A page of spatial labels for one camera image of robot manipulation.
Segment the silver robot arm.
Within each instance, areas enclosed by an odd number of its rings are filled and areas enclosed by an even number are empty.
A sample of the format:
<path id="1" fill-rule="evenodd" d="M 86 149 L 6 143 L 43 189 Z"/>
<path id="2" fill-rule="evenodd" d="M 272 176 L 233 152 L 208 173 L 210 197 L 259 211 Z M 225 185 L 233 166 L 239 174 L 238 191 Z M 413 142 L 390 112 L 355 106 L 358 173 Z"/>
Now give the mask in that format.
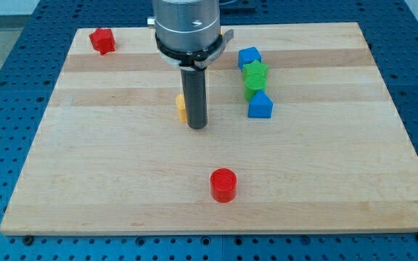
<path id="1" fill-rule="evenodd" d="M 182 70 L 204 70 L 213 64 L 233 39 L 232 29 L 223 31 L 217 0 L 152 0 L 160 56 Z"/>

